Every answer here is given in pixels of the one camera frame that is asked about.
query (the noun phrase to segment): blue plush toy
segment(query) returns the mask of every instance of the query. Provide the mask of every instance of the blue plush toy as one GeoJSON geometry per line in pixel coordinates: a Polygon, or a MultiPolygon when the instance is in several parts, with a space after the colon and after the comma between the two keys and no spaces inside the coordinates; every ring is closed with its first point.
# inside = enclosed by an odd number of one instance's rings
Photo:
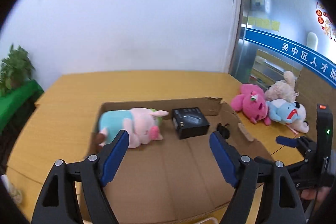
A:
{"type": "Polygon", "coordinates": [[[284,99],[276,99],[266,102],[268,105],[268,115],[271,120],[282,124],[291,124],[301,117],[297,113],[298,103],[288,103],[284,99]]]}

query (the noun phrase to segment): person's hand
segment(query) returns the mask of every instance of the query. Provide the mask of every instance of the person's hand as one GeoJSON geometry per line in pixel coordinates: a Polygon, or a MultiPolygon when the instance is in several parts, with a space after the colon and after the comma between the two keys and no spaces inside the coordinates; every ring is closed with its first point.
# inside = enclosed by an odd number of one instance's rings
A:
{"type": "MultiPolygon", "coordinates": [[[[322,187],[319,189],[319,192],[317,193],[314,210],[317,210],[320,207],[320,205],[325,200],[329,192],[330,192],[329,187],[322,187]]],[[[316,189],[305,189],[301,193],[301,198],[305,200],[314,200],[315,197],[316,197],[316,189]]]]}

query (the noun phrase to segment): wooden table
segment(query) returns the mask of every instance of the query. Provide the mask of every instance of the wooden table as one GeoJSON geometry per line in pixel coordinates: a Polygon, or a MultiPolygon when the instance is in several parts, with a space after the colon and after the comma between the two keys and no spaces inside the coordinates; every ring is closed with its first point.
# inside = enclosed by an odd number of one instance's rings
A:
{"type": "MultiPolygon", "coordinates": [[[[225,73],[191,71],[94,72],[60,77],[36,102],[37,109],[21,132],[8,162],[7,175],[24,194],[20,208],[31,219],[42,184],[55,160],[74,162],[85,157],[102,103],[195,97],[222,97],[230,102],[238,94],[240,84],[225,73]]],[[[275,143],[278,135],[293,137],[287,127],[279,123],[270,127],[262,122],[254,125],[243,114],[239,117],[277,160],[285,163],[301,160],[295,149],[280,153],[283,148],[275,143]]],[[[258,205],[261,190],[257,193],[258,205]]],[[[223,212],[214,216],[219,218],[223,212]]],[[[249,219],[253,220],[254,214],[251,210],[249,219]]]]}

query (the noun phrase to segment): potted plant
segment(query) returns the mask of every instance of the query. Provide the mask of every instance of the potted plant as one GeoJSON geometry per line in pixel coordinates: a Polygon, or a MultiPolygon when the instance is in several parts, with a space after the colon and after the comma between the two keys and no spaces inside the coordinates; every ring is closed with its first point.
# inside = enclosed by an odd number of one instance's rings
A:
{"type": "Polygon", "coordinates": [[[14,49],[12,44],[7,58],[1,60],[0,93],[7,94],[10,90],[20,87],[25,80],[31,79],[35,69],[28,58],[28,52],[19,46],[14,49]]]}

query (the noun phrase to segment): metal screw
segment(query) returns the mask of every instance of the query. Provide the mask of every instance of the metal screw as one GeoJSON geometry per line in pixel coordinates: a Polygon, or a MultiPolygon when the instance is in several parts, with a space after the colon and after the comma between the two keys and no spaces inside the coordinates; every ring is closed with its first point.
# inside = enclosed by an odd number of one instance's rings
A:
{"type": "Polygon", "coordinates": [[[279,161],[279,160],[277,160],[276,162],[275,162],[275,165],[277,166],[277,167],[283,167],[284,166],[284,164],[281,162],[281,161],[279,161]]]}
{"type": "Polygon", "coordinates": [[[97,155],[90,155],[89,156],[89,161],[95,161],[96,159],[98,159],[97,155]]]}
{"type": "Polygon", "coordinates": [[[55,161],[55,165],[56,166],[60,166],[62,164],[63,164],[63,160],[57,160],[57,161],[55,161]]]}
{"type": "Polygon", "coordinates": [[[242,156],[241,158],[240,158],[243,162],[249,162],[251,159],[250,159],[250,157],[249,156],[242,156]]]}

